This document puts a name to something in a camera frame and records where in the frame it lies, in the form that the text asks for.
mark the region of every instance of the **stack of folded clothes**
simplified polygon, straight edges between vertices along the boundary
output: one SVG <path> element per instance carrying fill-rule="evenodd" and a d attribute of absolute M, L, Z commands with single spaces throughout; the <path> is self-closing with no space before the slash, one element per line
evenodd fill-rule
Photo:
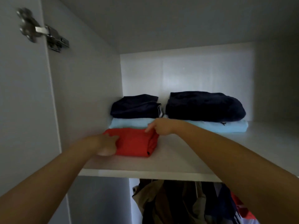
<path fill-rule="evenodd" d="M 245 132 L 248 128 L 241 102 L 223 93 L 170 93 L 165 114 L 215 133 Z"/>
<path fill-rule="evenodd" d="M 116 155 L 149 157 L 159 135 L 155 130 L 145 133 L 147 125 L 162 117 L 158 97 L 148 94 L 125 96 L 113 103 L 110 114 L 113 116 L 109 129 L 110 136 L 118 135 Z"/>

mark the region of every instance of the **light blue towel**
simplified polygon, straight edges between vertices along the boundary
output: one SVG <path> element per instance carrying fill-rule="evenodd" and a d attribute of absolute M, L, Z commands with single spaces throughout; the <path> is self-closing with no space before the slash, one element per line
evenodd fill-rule
<path fill-rule="evenodd" d="M 226 122 L 223 124 L 219 122 L 204 122 L 204 121 L 192 121 L 192 120 L 184 120 L 184 121 L 214 133 L 246 132 L 248 128 L 248 122 L 244 119 L 235 122 Z"/>
<path fill-rule="evenodd" d="M 137 118 L 137 119 L 118 119 L 113 118 L 109 129 L 113 128 L 134 128 L 145 129 L 149 123 L 155 119 L 152 118 Z"/>

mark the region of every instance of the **folded red shirt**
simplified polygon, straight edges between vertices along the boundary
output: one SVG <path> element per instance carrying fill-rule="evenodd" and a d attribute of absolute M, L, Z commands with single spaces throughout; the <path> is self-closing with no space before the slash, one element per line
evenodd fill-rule
<path fill-rule="evenodd" d="M 145 133 L 144 129 L 115 128 L 103 134 L 118 135 L 116 155 L 149 157 L 157 146 L 159 135 L 155 130 Z"/>
<path fill-rule="evenodd" d="M 256 217 L 248 210 L 244 203 L 235 194 L 233 194 L 233 192 L 230 192 L 230 195 L 237 206 L 238 213 L 242 218 L 256 219 Z"/>

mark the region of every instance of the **person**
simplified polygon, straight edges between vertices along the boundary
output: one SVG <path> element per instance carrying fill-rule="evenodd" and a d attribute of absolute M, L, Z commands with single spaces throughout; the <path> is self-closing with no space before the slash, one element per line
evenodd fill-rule
<path fill-rule="evenodd" d="M 264 223 L 297 223 L 299 179 L 244 146 L 181 120 L 158 118 L 145 132 L 181 137 Z M 115 154 L 118 137 L 94 135 L 73 143 L 0 197 L 0 223 L 48 223 L 84 164 Z"/>

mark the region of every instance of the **shelf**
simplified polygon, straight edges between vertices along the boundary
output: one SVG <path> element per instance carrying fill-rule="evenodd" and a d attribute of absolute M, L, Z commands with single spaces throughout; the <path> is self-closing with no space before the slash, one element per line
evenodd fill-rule
<path fill-rule="evenodd" d="M 299 125 L 250 122 L 245 133 L 221 134 L 299 176 Z M 97 156 L 79 175 L 220 182 L 177 135 L 160 136 L 149 158 Z"/>

